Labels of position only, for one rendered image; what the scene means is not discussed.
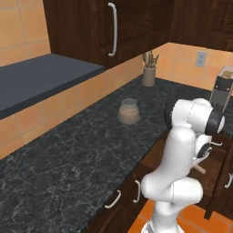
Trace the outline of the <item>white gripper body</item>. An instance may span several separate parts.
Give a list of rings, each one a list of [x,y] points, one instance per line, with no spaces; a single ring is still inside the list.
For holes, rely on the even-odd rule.
[[[196,155],[194,157],[195,161],[199,161],[200,159],[207,157],[211,152],[212,147],[210,145],[204,145],[196,149]]]

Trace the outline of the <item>open dark wood drawer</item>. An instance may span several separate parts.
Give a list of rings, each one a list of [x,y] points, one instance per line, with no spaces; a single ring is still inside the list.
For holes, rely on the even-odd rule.
[[[222,142],[222,146],[212,146],[209,157],[200,164],[206,174],[192,168],[188,176],[197,179],[203,187],[198,206],[206,210],[206,219],[215,211],[233,220],[233,181],[230,188],[225,188],[228,173],[233,173],[233,136],[221,132],[213,136],[213,141]]]

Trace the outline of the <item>glass jar with beige contents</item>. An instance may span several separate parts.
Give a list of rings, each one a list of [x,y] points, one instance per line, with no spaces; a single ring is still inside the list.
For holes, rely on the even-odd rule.
[[[139,120],[139,108],[133,98],[125,98],[118,111],[118,119],[123,124],[135,124]]]

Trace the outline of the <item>dark wood base cupboard door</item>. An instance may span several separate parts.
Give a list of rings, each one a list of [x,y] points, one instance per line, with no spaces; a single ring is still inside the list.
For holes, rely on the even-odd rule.
[[[110,209],[103,208],[88,226],[86,233],[127,233],[128,210],[133,204],[134,185],[125,183],[121,189],[121,198]]]
[[[127,214],[128,221],[133,223],[140,213],[141,209],[145,205],[147,199],[140,193],[140,199],[138,203],[134,203],[133,199],[137,198],[137,184],[135,180],[137,179],[141,182],[142,178],[149,172],[149,169],[143,165],[140,165],[135,169],[132,174],[132,180],[130,181],[130,193],[129,193],[129,201],[127,204]]]

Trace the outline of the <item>beige utensil pot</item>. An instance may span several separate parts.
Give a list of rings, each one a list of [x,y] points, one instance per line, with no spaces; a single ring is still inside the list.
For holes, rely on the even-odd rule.
[[[156,68],[155,67],[144,67],[142,85],[153,86],[155,84]]]

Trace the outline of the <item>pale wooden kitchen tool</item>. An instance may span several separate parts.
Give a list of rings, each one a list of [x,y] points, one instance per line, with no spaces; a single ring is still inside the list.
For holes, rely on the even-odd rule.
[[[151,51],[147,51],[142,56],[145,67],[151,67],[153,65],[153,53]]]

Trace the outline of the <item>dark grey slab shelf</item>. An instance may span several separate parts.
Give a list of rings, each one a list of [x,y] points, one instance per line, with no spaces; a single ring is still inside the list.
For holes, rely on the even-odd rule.
[[[101,65],[48,54],[0,67],[0,120],[105,71]]]

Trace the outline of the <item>grey wall socket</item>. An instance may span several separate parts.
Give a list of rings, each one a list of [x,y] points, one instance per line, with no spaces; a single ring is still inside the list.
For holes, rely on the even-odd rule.
[[[207,51],[198,51],[195,66],[204,67],[206,63],[208,52]]]

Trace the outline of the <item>dark wood corner wall cupboard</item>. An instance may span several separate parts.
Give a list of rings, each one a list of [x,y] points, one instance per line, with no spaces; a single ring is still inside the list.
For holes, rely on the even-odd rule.
[[[169,41],[233,52],[233,0],[175,0]]]

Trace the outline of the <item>dark wood wall cupboard door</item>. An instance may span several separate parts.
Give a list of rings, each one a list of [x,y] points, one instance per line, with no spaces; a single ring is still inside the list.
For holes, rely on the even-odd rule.
[[[113,57],[113,11],[117,48]],[[175,0],[43,0],[51,52],[104,66],[117,66],[165,44]]]

